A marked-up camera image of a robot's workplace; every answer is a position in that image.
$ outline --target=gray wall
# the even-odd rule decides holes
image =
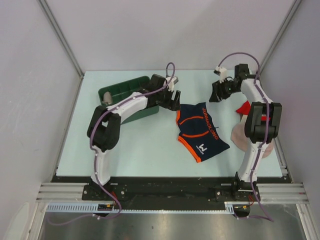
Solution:
[[[80,79],[36,0],[0,1],[0,239],[54,168]]]
[[[282,104],[279,137],[296,182],[303,182],[320,223],[320,1],[305,0],[262,73]]]
[[[47,2],[80,66],[94,71],[163,70],[171,61],[180,70],[212,69],[237,51],[262,60],[294,0]]]

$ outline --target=red cloth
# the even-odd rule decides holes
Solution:
[[[248,115],[249,112],[250,112],[250,108],[251,108],[250,103],[248,101],[246,101],[239,109],[236,110],[236,112],[238,114]],[[262,121],[266,121],[267,117],[266,116],[262,116],[261,120]]]

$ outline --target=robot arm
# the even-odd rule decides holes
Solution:
[[[221,73],[225,73],[225,68],[217,67],[214,72],[224,79],[212,84],[210,102],[220,102],[233,93],[242,92],[251,104],[244,126],[245,136],[249,138],[248,148],[235,176],[237,191],[249,191],[251,190],[251,180],[254,183],[257,181],[257,170],[263,153],[271,140],[278,135],[282,106],[267,97],[262,90],[260,81],[255,80],[256,75],[250,74],[247,64],[235,66],[233,80],[227,80],[225,74],[222,76]],[[269,105],[269,121],[267,139],[264,143],[267,121],[262,121],[262,116],[267,113],[267,104]]]
[[[123,121],[140,110],[151,108],[156,105],[172,111],[177,111],[180,109],[180,91],[176,91],[174,99],[172,100],[174,86],[178,82],[177,77],[173,77],[171,82],[164,90],[152,95],[142,95],[150,93],[166,85],[170,78],[171,77],[164,78],[162,76],[154,74],[147,86],[141,88],[137,92],[133,92],[123,101],[115,105],[108,106],[107,108],[103,106],[96,107],[89,128],[87,130],[87,136],[89,138],[98,119],[108,110],[115,110],[109,112],[102,119],[102,122],[100,122],[100,124],[98,125],[93,136],[92,145],[93,148],[97,150],[97,162],[96,173],[93,172],[91,178],[95,183],[97,183],[95,174],[97,174],[98,179],[102,185],[106,184],[111,177],[109,172],[110,159],[108,158],[108,154],[119,141],[120,126]]]

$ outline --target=green tray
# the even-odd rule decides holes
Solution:
[[[135,79],[124,81],[111,86],[106,86],[98,91],[100,103],[102,106],[107,107],[119,103],[120,101],[129,97],[133,92],[136,92],[139,88],[145,86],[150,81],[148,76],[141,76]],[[112,104],[106,104],[104,101],[104,94],[110,92],[112,96]],[[122,124],[132,122],[137,119],[141,119],[152,114],[159,112],[159,106],[153,106],[147,109],[140,110],[135,114],[128,117]]]

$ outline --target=metal frame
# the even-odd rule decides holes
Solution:
[[[86,183],[43,183],[36,199],[35,214],[29,234],[25,239],[37,240],[48,206],[49,212],[85,213],[95,209],[98,203],[112,204],[112,201],[83,201],[82,194]],[[257,184],[263,204],[296,204],[307,240],[319,240],[319,232],[310,208],[305,188],[302,183],[260,183]],[[148,211],[125,210],[130,213],[178,213],[178,214],[232,214],[230,205],[248,202],[225,202],[226,211]]]
[[[288,176],[291,179],[291,183],[294,183],[295,182],[294,177],[292,176],[290,168],[287,164],[287,160],[281,145],[281,141],[278,136],[274,139],[273,143],[274,143],[275,153],[278,158],[280,169],[284,179],[286,179]]]
[[[65,50],[66,54],[70,58],[70,60],[73,64],[73,67],[75,68],[75,70],[79,74],[79,76],[82,78],[84,75],[84,72],[81,70],[81,67],[80,67],[74,53],[72,52],[63,32],[61,31],[61,28],[59,27],[58,22],[55,19],[47,1],[46,0],[37,0],[37,1],[40,4],[41,9],[43,10],[45,16],[47,17],[47,19],[48,19],[54,33],[56,34],[59,42],[61,43],[63,49]]]
[[[260,68],[260,72],[262,73],[262,71],[265,69],[266,64],[268,63],[271,55],[273,54],[273,52],[275,51],[280,39],[282,38],[282,36],[284,35],[285,31],[287,30],[290,22],[292,21],[295,13],[297,12],[301,2],[303,0],[294,0],[293,4],[291,5],[290,10],[288,11],[287,15],[285,16],[279,31],[276,33],[275,38],[273,39],[268,51],[266,52],[266,55],[264,56],[262,62],[261,62],[261,68]]]
[[[71,120],[72,120],[72,117],[74,115],[76,104],[77,104],[78,97],[79,97],[79,93],[80,93],[80,90],[81,90],[81,86],[82,86],[82,82],[83,82],[82,80],[83,80],[83,77],[81,77],[81,81],[79,82],[79,86],[78,86],[77,91],[76,91],[76,95],[75,95],[75,98],[74,98],[74,101],[73,101],[73,104],[72,104],[72,109],[71,109],[71,112],[70,112],[70,116],[69,116],[66,128],[64,130],[64,133],[63,133],[63,138],[62,138],[62,141],[61,141],[61,145],[60,145],[60,149],[59,149],[57,158],[55,160],[54,169],[53,169],[53,171],[51,171],[51,174],[49,176],[49,181],[52,180],[54,175],[56,174],[56,171],[57,171],[60,159],[61,159],[61,155],[62,155],[62,152],[63,152],[64,147],[65,147],[65,143],[66,143],[68,131],[69,131],[69,128],[70,128]]]

